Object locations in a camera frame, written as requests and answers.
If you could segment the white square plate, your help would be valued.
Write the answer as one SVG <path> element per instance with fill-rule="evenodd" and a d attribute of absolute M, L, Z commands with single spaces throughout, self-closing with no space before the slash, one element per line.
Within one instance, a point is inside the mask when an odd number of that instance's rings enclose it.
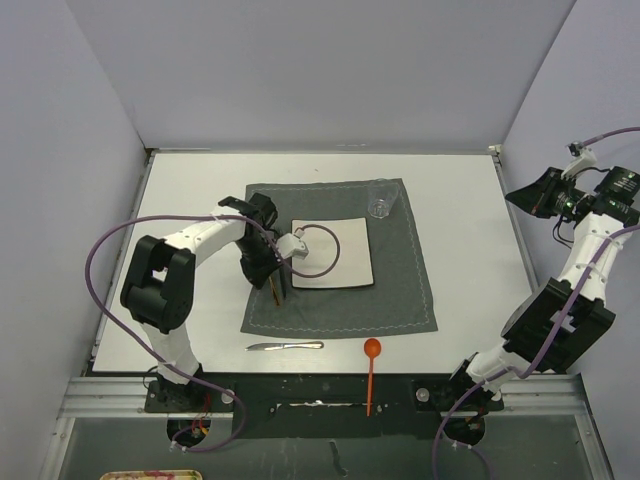
<path fill-rule="evenodd" d="M 293 220 L 292 231 L 304 229 L 302 240 L 309 254 L 305 259 L 294 259 L 292 266 L 304 274 L 317 274 L 326 270 L 336 257 L 336 243 L 326 231 L 305 228 L 305 225 L 323 225 L 338 238 L 340 255 L 335 267 L 319 278 L 292 276 L 292 286 L 299 289 L 341 289 L 374 284 L 369 235 L 364 217 L 342 220 Z"/>

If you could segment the gold fork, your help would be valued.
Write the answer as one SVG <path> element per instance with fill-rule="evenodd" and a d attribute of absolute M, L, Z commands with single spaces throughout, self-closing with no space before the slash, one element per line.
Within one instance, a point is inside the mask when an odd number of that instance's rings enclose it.
<path fill-rule="evenodd" d="M 277 287 L 275 285 L 273 276 L 269 276 L 269 285 L 270 285 L 270 290 L 271 290 L 272 297 L 274 299 L 274 303 L 275 303 L 276 307 L 279 307 L 281 305 L 281 303 L 280 303 L 280 299 L 279 299 L 279 296 L 278 296 L 278 290 L 277 290 Z"/>

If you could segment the clear plastic cup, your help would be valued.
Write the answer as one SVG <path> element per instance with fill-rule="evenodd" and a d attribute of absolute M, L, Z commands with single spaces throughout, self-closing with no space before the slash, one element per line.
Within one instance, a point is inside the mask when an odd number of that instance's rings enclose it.
<path fill-rule="evenodd" d="M 394 179 L 375 179 L 367 185 L 367 211 L 372 218 L 388 217 L 399 195 L 399 184 Z"/>

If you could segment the dark grey cloth placemat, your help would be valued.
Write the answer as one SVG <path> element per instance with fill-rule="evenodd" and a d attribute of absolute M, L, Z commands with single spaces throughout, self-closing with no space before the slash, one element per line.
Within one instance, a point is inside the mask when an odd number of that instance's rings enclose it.
<path fill-rule="evenodd" d="M 367 211 L 370 181 L 312 184 L 254 183 L 245 196 L 261 193 L 278 210 L 275 229 L 292 231 L 293 220 L 364 217 L 374 284 L 341 289 L 299 289 L 285 269 L 287 298 L 276 307 L 269 287 L 252 289 L 244 311 L 244 333 L 280 338 L 346 339 L 431 333 L 438 329 L 434 299 L 407 190 L 400 190 L 391 213 Z"/>

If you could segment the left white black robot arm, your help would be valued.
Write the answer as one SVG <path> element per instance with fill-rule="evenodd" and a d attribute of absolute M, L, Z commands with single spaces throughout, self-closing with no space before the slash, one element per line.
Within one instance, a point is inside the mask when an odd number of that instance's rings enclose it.
<path fill-rule="evenodd" d="M 226 197 L 213 218 L 197 221 L 162 238 L 146 235 L 137 242 L 120 294 L 120 303 L 142 325 L 151 348 L 162 357 L 160 377 L 171 383 L 168 399 L 180 410 L 200 405 L 204 387 L 195 377 L 201 370 L 185 322 L 195 292 L 196 268 L 229 244 L 238 247 L 247 281 L 260 289 L 279 261 L 262 230 L 278 218 L 272 200 L 260 193 L 243 201 Z"/>

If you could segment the dark handled silver fork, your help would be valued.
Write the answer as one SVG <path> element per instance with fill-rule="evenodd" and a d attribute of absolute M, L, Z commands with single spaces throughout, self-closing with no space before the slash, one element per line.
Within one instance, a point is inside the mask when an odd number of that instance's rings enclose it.
<path fill-rule="evenodd" d="M 282 298 L 282 302 L 284 303 L 284 301 L 287 298 L 287 279 L 286 279 L 286 272 L 284 267 L 281 267 L 278 270 L 278 278 L 279 278 L 279 288 L 280 288 L 280 293 L 281 293 L 281 298 Z"/>

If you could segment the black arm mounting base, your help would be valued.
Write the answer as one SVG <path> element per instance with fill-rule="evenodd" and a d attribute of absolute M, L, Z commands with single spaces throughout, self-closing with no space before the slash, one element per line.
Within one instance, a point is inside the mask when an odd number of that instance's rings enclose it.
<path fill-rule="evenodd" d="M 205 373 L 216 384 L 182 391 L 150 382 L 147 413 L 228 414 L 243 439 L 431 439 L 442 417 L 471 388 L 447 374 Z"/>

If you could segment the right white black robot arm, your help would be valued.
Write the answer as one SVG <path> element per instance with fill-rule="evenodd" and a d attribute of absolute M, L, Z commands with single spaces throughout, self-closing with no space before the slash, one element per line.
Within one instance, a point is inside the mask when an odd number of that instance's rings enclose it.
<path fill-rule="evenodd" d="M 588 194 L 573 178 L 549 168 L 534 183 L 507 194 L 508 202 L 542 219 L 574 226 L 569 256 L 511 315 L 500 343 L 463 361 L 445 384 L 459 409 L 487 403 L 503 384 L 533 372 L 565 372 L 612 326 L 606 288 L 616 257 L 639 227 L 633 202 L 636 172 L 613 167 Z"/>

